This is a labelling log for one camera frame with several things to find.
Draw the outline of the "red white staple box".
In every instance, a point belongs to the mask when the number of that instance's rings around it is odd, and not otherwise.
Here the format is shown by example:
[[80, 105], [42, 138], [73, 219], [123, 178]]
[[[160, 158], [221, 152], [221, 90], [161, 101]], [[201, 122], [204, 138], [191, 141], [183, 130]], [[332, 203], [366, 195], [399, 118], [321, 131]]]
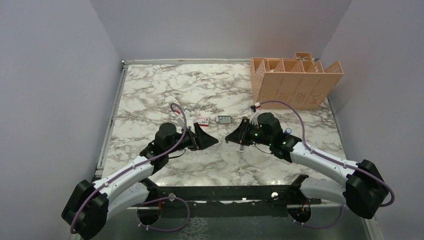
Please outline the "red white staple box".
[[208, 117], [196, 117], [195, 122], [202, 127], [208, 127], [210, 124], [210, 119]]

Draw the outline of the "aluminium table frame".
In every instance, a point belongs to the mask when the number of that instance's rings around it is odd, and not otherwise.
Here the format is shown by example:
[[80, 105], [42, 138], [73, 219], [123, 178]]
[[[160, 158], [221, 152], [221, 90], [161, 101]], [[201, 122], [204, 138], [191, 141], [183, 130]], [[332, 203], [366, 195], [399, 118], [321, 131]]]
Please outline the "aluminium table frame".
[[[134, 160], [154, 140], [161, 124], [172, 123], [181, 133], [184, 128], [193, 130], [196, 118], [209, 118], [209, 126], [201, 128], [219, 142], [204, 150], [182, 149], [170, 153], [168, 163], [161, 170], [141, 181], [149, 190], [148, 197], [157, 187], [289, 185], [300, 189], [308, 178], [328, 180], [311, 168], [275, 157], [267, 145], [255, 143], [244, 146], [241, 152], [239, 144], [225, 143], [225, 137], [242, 119], [249, 118], [255, 123], [256, 115], [272, 113], [284, 131], [291, 128], [291, 135], [311, 147], [345, 159], [333, 116], [326, 105], [322, 103], [317, 110], [306, 111], [296, 110], [288, 103], [284, 104], [287, 109], [262, 109], [259, 102], [253, 101], [250, 73], [250, 65], [245, 62], [126, 63], [101, 151], [104, 157], [101, 179]], [[216, 116], [231, 116], [232, 123], [217, 124]], [[136, 204], [115, 213], [108, 221], [128, 208], [137, 208], [137, 204], [161, 201], [148, 197], [146, 200], [137, 197]], [[306, 227], [313, 205], [289, 205], [287, 217]], [[163, 219], [166, 218], [137, 216], [140, 227], [152, 230]]]

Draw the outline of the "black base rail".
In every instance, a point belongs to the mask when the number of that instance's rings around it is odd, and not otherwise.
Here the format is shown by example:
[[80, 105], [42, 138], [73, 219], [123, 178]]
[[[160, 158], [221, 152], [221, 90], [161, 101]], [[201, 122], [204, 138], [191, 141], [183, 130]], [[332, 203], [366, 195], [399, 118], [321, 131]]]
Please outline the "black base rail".
[[286, 217], [289, 205], [321, 203], [319, 199], [308, 200], [299, 188], [290, 185], [159, 186], [152, 189], [147, 199], [161, 201], [138, 203], [138, 217]]

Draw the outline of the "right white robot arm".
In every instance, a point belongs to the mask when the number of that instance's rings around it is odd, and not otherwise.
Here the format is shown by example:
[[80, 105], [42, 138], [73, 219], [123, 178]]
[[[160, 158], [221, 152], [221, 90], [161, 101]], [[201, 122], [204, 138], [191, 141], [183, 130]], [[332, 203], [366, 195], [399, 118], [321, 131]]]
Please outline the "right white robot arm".
[[308, 167], [328, 180], [307, 178], [288, 190], [289, 199], [300, 204], [308, 199], [322, 199], [346, 205], [353, 213], [371, 219], [384, 206], [389, 195], [376, 165], [369, 160], [355, 162], [313, 148], [301, 138], [287, 133], [270, 112], [261, 113], [252, 123], [248, 118], [225, 137], [226, 142], [251, 146], [266, 145], [276, 158]]

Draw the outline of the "blue capped small object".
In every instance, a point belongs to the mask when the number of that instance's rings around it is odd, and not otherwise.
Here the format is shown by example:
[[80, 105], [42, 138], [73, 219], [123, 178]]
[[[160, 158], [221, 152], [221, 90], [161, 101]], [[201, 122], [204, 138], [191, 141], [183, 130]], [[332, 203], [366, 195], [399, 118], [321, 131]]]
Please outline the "blue capped small object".
[[291, 128], [286, 128], [285, 131], [284, 131], [284, 133], [286, 135], [291, 135], [292, 134], [292, 129]]

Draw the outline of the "grey teal staple box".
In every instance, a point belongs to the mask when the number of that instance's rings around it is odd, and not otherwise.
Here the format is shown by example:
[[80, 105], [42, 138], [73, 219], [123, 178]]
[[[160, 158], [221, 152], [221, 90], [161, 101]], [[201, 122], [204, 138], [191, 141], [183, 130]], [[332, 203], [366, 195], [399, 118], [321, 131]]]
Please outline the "grey teal staple box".
[[231, 124], [232, 117], [230, 115], [217, 115], [215, 117], [215, 122], [217, 124]]

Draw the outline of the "orange desk organizer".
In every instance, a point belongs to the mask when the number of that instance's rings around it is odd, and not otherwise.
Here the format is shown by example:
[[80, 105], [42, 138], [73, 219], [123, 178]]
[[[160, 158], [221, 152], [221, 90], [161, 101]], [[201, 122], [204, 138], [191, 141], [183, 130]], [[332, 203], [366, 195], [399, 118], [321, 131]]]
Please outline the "orange desk organizer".
[[296, 52], [293, 58], [250, 60], [252, 99], [262, 109], [286, 110], [280, 102], [296, 110], [318, 109], [343, 76], [338, 60], [324, 68], [309, 52]]

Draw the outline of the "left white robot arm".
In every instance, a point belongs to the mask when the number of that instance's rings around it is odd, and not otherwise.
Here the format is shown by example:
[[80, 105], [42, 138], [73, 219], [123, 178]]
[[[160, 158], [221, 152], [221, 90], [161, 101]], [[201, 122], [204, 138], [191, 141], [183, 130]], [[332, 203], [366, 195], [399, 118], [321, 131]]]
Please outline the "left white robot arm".
[[194, 129], [183, 128], [178, 132], [173, 123], [163, 123], [153, 141], [128, 165], [94, 182], [80, 181], [61, 213], [70, 233], [90, 240], [114, 214], [137, 204], [137, 197], [144, 205], [155, 203], [157, 191], [141, 181], [161, 170], [169, 162], [170, 153], [205, 150], [219, 142], [198, 123], [193, 126]]

